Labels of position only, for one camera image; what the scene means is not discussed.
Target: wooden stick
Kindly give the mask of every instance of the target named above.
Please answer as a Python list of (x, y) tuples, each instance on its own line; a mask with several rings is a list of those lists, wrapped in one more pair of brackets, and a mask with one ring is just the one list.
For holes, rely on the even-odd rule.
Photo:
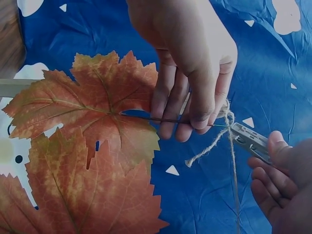
[(14, 98), (22, 90), (29, 88), (30, 84), (38, 79), (0, 79), (0, 97)]
[[(36, 82), (36, 81), (38, 81), (38, 79), (0, 79), (0, 97), (14, 98), (16, 94), (19, 94), (22, 90), (29, 88), (31, 83)], [(189, 120), (132, 116), (132, 115), (124, 114), (124, 113), (121, 113), (120, 115), (126, 116), (126, 117), (146, 119), (146, 120), (151, 120), (151, 121), (191, 124)], [(219, 124), (208, 124), (208, 126), (226, 127), (225, 125), (219, 125)]]

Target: white triangle pattern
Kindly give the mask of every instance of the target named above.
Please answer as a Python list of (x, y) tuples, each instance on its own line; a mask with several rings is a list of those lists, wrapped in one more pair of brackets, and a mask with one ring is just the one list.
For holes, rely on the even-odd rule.
[(293, 83), (291, 83), (291, 88), (292, 89), (297, 89), (297, 87)]
[(177, 172), (176, 170), (176, 167), (174, 165), (171, 165), (167, 170), (166, 170), (167, 173), (169, 174), (173, 174), (175, 176), (179, 176), (179, 172)]
[(254, 128), (254, 120), (252, 117), (243, 120), (243, 123), (247, 124), (248, 126)]
[(245, 23), (252, 27), (254, 24), (254, 20), (245, 20)]
[(64, 4), (62, 6), (59, 7), (63, 12), (67, 11), (67, 4)]

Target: person's right hand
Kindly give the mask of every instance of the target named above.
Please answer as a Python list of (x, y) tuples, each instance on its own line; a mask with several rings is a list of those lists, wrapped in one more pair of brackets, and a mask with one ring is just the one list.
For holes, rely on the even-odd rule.
[[(151, 116), (179, 117), (189, 90), (192, 92), (178, 124), (178, 141), (192, 130), (206, 133), (217, 118), (229, 92), (237, 61), (237, 47), (209, 0), (127, 0), (133, 27), (156, 50), (158, 80)], [(169, 139), (174, 123), (163, 121), (159, 135)]]
[(291, 147), (280, 132), (274, 131), (270, 134), (268, 147), (275, 167), (255, 157), (248, 161), (253, 168), (253, 196), (271, 223), (273, 234), (310, 234), (312, 139)]

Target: artificial leaf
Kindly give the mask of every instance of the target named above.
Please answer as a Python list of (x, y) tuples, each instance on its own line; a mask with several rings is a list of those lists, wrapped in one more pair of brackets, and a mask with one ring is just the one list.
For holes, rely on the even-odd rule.
[(77, 54), (71, 73), (76, 82), (59, 71), (44, 71), (43, 80), (16, 95), (3, 109), (16, 126), (10, 137), (35, 138), (62, 123), (71, 134), (80, 126), (86, 137), (87, 167), (96, 142), (109, 141), (110, 153), (124, 171), (143, 159), (148, 172), (159, 150), (158, 136), (148, 121), (119, 115), (130, 109), (150, 111), (157, 71), (143, 66), (129, 52), (118, 63), (115, 52), (94, 58)]
[(0, 176), (0, 231), (16, 233), (153, 234), (168, 225), (158, 219), (144, 161), (127, 175), (104, 142), (86, 169), (87, 147), (80, 128), (69, 138), (57, 131), (31, 141), (26, 164), (35, 210), (18, 179)]

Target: blue tablecloth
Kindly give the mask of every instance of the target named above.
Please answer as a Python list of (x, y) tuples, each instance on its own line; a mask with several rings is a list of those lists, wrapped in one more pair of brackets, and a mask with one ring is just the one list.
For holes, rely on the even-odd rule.
[[(26, 64), (41, 62), (50, 70), (70, 74), (75, 53), (94, 56), (112, 50), (121, 57), (133, 50), (144, 64), (158, 62), (153, 48), (131, 27), (125, 0), (26, 0), (26, 5), (37, 4), (33, 11), (18, 2)], [(228, 96), (236, 121), (247, 119), (244, 122), (264, 136), (280, 130), (290, 144), (312, 137), (312, 2), (211, 2), (238, 46)], [(281, 9), (287, 5), (289, 12)], [(186, 143), (159, 142), (152, 183), (155, 194), (162, 197), (160, 218), (170, 223), (162, 234), (235, 233), (233, 170), (226, 137), (191, 169), (184, 164), (207, 147), (218, 131), (193, 134)], [(250, 190), (249, 155), (236, 146), (235, 153), (241, 233), (270, 233)], [(166, 172), (172, 165), (179, 175)]]

